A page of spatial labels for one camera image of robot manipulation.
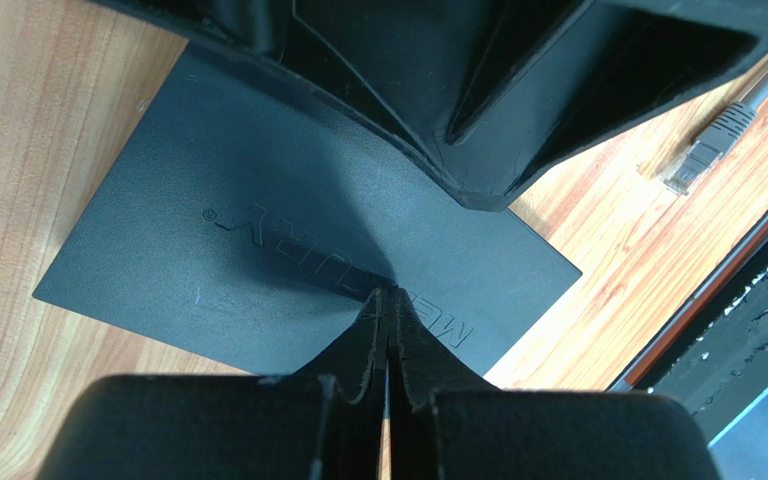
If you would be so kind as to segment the black Mercury network switch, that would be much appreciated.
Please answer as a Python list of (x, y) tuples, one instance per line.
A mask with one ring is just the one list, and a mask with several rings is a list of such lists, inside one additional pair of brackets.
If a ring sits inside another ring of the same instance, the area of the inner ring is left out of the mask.
[(311, 94), (192, 45), (33, 295), (282, 374), (394, 283), (483, 374), (580, 275), (512, 212), (461, 207)]

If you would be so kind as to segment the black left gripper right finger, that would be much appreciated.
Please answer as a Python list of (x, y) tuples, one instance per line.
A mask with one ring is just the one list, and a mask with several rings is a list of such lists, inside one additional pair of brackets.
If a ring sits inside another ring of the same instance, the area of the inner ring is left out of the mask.
[(396, 479), (715, 479), (691, 415), (658, 395), (504, 390), (387, 291)]

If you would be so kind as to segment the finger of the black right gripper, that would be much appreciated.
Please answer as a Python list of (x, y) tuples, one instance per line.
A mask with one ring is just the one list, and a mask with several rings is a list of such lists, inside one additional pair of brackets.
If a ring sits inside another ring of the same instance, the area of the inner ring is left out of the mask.
[(584, 64), (587, 1), (113, 1), (299, 83), (395, 146), (461, 206), (508, 207)]
[(491, 1), (447, 126), (447, 190), (507, 208), (550, 169), (747, 72), (768, 1)]

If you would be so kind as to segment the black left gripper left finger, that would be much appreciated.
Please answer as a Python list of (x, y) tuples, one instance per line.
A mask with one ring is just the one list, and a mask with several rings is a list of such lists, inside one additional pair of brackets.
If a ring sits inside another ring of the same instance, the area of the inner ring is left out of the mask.
[(289, 375), (114, 375), (74, 402), (42, 479), (375, 479), (390, 291)]

